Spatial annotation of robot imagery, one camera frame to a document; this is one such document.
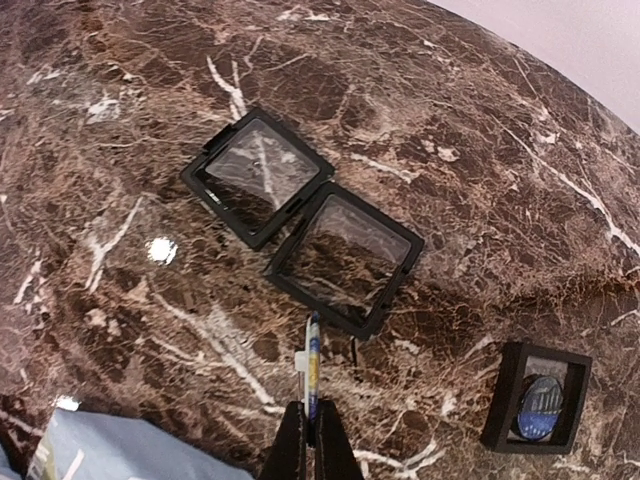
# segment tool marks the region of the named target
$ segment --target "floating frame display box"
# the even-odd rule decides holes
[[[489,416],[480,441],[499,453],[566,455],[571,452],[587,394],[592,359],[562,350],[508,342]],[[523,406],[526,379],[552,375],[562,384],[562,407],[552,432],[540,441],[526,440],[514,432]]]

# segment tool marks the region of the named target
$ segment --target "small black display box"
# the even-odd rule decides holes
[[[481,442],[500,453],[570,453],[590,373],[590,357],[505,344]]]

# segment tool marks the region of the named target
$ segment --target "marble countertop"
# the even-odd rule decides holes
[[[23,459],[68,395],[259,471],[307,311],[178,173],[260,105],[426,240],[379,336],[324,329],[369,478],[640,473],[640,139],[566,78],[415,0],[5,0],[0,30],[0,423]],[[594,357],[572,455],[479,444],[510,339]]]

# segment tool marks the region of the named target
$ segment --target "white marble vein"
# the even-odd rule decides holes
[[[14,417],[13,415],[9,415],[7,412],[0,410],[0,420],[6,423],[10,423],[11,425],[15,425],[20,430],[28,433],[29,435],[35,435],[37,437],[42,437],[44,432],[39,428],[32,427],[31,425],[23,422],[19,418]]]
[[[18,289],[18,293],[16,293],[16,296],[13,299],[14,305],[18,305],[20,302],[22,302],[24,298],[24,294],[27,291],[27,288],[29,288],[29,285],[31,285],[31,283],[33,282],[33,279],[40,274],[40,268],[42,267],[42,259],[39,258],[40,252],[36,252],[36,256],[38,257],[37,260],[33,263],[31,268],[29,269],[29,273],[27,274],[24,281],[20,285],[20,288]]]
[[[636,255],[640,257],[640,245],[635,243],[629,235],[627,235],[618,225],[615,224],[613,217],[609,213],[609,210],[604,205],[602,200],[595,195],[593,192],[588,192],[584,188],[580,187],[578,184],[569,179],[564,173],[558,171],[547,162],[545,162],[540,156],[536,155],[531,148],[515,133],[509,130],[507,127],[502,125],[498,120],[496,120],[500,124],[500,126],[509,134],[511,137],[525,149],[525,151],[529,154],[529,156],[536,161],[539,165],[543,166],[547,171],[549,171],[553,176],[555,176],[558,180],[560,180],[567,187],[571,188],[575,193],[583,197],[587,200],[591,206],[598,210],[603,216],[608,225],[607,237],[611,240],[613,237],[620,240],[624,245],[627,246],[630,250],[635,252]]]
[[[102,264],[104,263],[105,257],[111,250],[113,250],[113,247],[115,247],[120,242],[120,240],[124,238],[127,231],[129,230],[129,227],[131,227],[131,223],[133,222],[136,213],[138,213],[141,203],[142,197],[139,197],[136,200],[133,208],[127,215],[127,218],[125,219],[120,229],[116,232],[114,237],[104,245],[101,245],[100,242],[98,242],[95,233],[91,232],[87,236],[86,245],[89,247],[89,249],[91,249],[91,252],[93,253],[91,272],[89,273],[89,278],[87,278],[84,286],[84,288],[89,289],[89,293],[95,292],[98,288],[98,284],[100,283],[100,279],[102,278]]]
[[[387,457],[385,455],[380,455],[379,453],[371,452],[369,450],[354,450],[353,454],[356,460],[360,462],[382,463],[395,469],[396,478],[419,480],[419,470],[433,465],[439,459],[444,457],[446,449],[436,451],[437,448],[438,444],[436,443],[436,441],[431,440],[431,442],[429,442],[429,445],[427,445],[424,450],[403,462],[395,460],[391,457]]]
[[[381,172],[395,175],[396,177],[404,180],[407,183],[413,182],[420,176],[419,173],[413,173],[408,170],[398,170],[397,168],[390,167],[389,165],[383,165],[382,163],[371,160],[369,157],[360,155],[359,153],[352,153],[351,158],[353,158],[354,160],[358,160],[372,168],[375,168],[376,170],[380,170]]]
[[[237,353],[237,345],[234,345],[228,337],[224,338],[224,334],[222,338],[216,335],[216,333],[223,333],[225,330],[225,323],[228,323],[226,314],[218,305],[213,305],[209,316],[206,319],[202,319],[174,307],[173,305],[169,304],[161,295],[155,294],[154,297],[158,301],[158,303],[160,303],[160,305],[162,305],[162,307],[167,310],[167,312],[171,313],[177,319],[191,325],[191,327],[194,328],[203,339],[209,342],[216,353],[220,355],[220,359],[222,360],[222,362],[227,367],[230,367],[232,370],[234,370],[236,375],[238,375],[238,377],[240,377],[245,383],[249,385],[249,387],[251,387],[256,398],[260,401],[260,403],[262,403],[263,409],[266,412],[284,412],[284,408],[279,407],[276,404],[273,396],[271,396],[267,392],[267,390],[258,381],[258,379],[253,376],[245,367],[245,365],[237,358],[237,356],[239,356]],[[232,354],[229,347],[231,347],[231,349],[233,350],[236,350],[236,355]]]

